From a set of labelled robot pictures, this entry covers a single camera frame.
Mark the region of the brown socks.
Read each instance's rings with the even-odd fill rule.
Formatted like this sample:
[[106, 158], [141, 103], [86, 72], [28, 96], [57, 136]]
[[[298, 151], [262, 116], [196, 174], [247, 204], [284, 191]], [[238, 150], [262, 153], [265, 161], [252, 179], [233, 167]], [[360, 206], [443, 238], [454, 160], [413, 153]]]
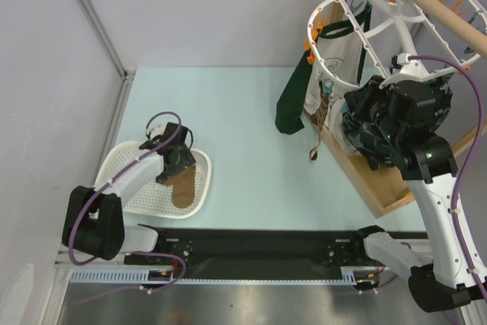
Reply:
[[171, 200], [178, 209], [184, 209], [193, 203], [195, 197], [196, 166], [190, 166], [169, 178], [166, 186], [172, 186]]

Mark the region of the teal clothespin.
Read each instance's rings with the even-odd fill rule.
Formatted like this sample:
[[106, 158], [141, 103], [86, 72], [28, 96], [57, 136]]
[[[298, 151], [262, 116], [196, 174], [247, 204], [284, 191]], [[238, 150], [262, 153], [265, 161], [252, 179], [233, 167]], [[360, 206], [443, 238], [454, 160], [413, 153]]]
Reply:
[[325, 79], [320, 82], [321, 92], [323, 96], [327, 96], [328, 98], [335, 97], [334, 91], [334, 82], [331, 79]]

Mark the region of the brown striped sock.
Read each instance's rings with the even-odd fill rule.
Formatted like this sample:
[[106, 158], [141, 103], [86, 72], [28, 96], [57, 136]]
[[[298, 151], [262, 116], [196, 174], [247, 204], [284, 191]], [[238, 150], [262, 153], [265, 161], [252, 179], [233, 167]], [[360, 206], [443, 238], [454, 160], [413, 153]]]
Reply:
[[310, 150], [309, 156], [312, 161], [318, 158], [318, 152], [321, 145], [326, 145], [329, 137], [329, 119], [330, 119], [330, 100], [329, 97], [322, 94], [320, 96], [320, 106], [316, 113], [309, 116], [309, 120], [317, 128], [317, 142]]

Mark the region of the white round clip hanger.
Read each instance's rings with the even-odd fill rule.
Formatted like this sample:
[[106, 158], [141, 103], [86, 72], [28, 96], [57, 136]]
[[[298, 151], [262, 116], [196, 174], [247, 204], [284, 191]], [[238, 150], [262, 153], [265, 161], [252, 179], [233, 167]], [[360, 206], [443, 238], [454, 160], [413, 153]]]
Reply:
[[[429, 20], [431, 17], [421, 9], [418, 5], [416, 5], [411, 0], [395, 0], [394, 2], [386, 2], [384, 0], [368, 0], [372, 4], [374, 9], [378, 9], [382, 11], [387, 18], [376, 27], [371, 28], [370, 30], [365, 30], [364, 27], [358, 24], [355, 16], [353, 15], [352, 9], [349, 7], [348, 3], [345, 0], [325, 0], [320, 3], [319, 6], [315, 8], [312, 12], [308, 24], [307, 24], [307, 40], [311, 43], [315, 41], [317, 44], [317, 39], [319, 37], [318, 32], [323, 29], [322, 23], [319, 22], [319, 17], [323, 14], [323, 9], [328, 6], [338, 5], [343, 11], [344, 15], [346, 16], [346, 20], [350, 22], [350, 24], [354, 27], [354, 32], [360, 37], [361, 42], [363, 44], [363, 48], [365, 49], [366, 53], [370, 56], [371, 60], [374, 62], [374, 67], [377, 71], [379, 71], [380, 76], [382, 78], [386, 78], [390, 76], [392, 73], [388, 72], [385, 69], [385, 66], [380, 61], [379, 57], [377, 56], [376, 51], [374, 50], [370, 39], [377, 36], [380, 33], [383, 33], [390, 27], [394, 27], [396, 33], [399, 37], [400, 45], [401, 45], [401, 53], [408, 53], [412, 57], [411, 59], [419, 60], [423, 62], [427, 59], [426, 56], [418, 56], [417, 50], [415, 48], [415, 44], [413, 38], [411, 36], [411, 30], [409, 29], [410, 24], [422, 24], [426, 27], [427, 30], [430, 31], [430, 34], [433, 36], [434, 40], [438, 43], [441, 49], [446, 53], [447, 59], [443, 61], [444, 67], [442, 69], [435, 69], [433, 71], [428, 70], [429, 77], [426, 81], [432, 80], [436, 77], [441, 77], [444, 75], [448, 75], [454, 72], [464, 72], [467, 70], [469, 66], [474, 64], [478, 59], [480, 59], [480, 55], [472, 51], [472, 55], [468, 59], [459, 59], [454, 51], [450, 48], [449, 43], [438, 33], [436, 26]], [[472, 6], [469, 2], [470, 6], [473, 8], [475, 13], [473, 14], [472, 19], [475, 20], [477, 18], [481, 18], [478, 16], [478, 11]], [[335, 81], [338, 84], [343, 86], [347, 86], [348, 84], [345, 83], [341, 78], [332, 74], [329, 69], [326, 67], [325, 62], [320, 55], [317, 45], [313, 47], [316, 59], [320, 64], [320, 69], [322, 72], [328, 74], [329, 78]], [[358, 90], [361, 88], [361, 85], [352, 85], [351, 91]]]

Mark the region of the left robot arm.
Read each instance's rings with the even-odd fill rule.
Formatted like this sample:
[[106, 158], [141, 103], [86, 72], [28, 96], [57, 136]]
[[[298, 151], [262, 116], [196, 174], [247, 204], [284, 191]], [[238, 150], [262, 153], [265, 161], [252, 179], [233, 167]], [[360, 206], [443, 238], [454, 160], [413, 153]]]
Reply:
[[76, 266], [75, 252], [111, 260], [120, 252], [141, 252], [151, 264], [167, 257], [167, 245], [156, 230], [128, 226], [123, 219], [126, 204], [148, 183], [172, 189], [171, 202], [178, 209], [193, 204], [196, 160], [187, 139], [193, 133], [185, 126], [168, 123], [161, 134], [153, 133], [139, 146], [138, 156], [119, 173], [93, 187], [77, 186], [71, 192], [62, 232], [62, 243]]

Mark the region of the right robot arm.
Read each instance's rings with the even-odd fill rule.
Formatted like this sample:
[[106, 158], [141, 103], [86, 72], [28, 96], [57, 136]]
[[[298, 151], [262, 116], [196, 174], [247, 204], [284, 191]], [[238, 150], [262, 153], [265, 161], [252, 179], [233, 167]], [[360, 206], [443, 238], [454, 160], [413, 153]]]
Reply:
[[375, 260], [389, 267], [428, 313], [486, 297], [486, 267], [473, 256], [474, 243], [455, 187], [460, 178], [454, 153], [436, 133], [450, 100], [440, 78], [385, 85], [378, 75], [345, 95], [345, 137], [372, 170], [399, 170], [418, 204], [431, 247], [431, 256], [425, 257], [384, 229], [369, 226], [355, 232], [352, 259], [360, 265]]

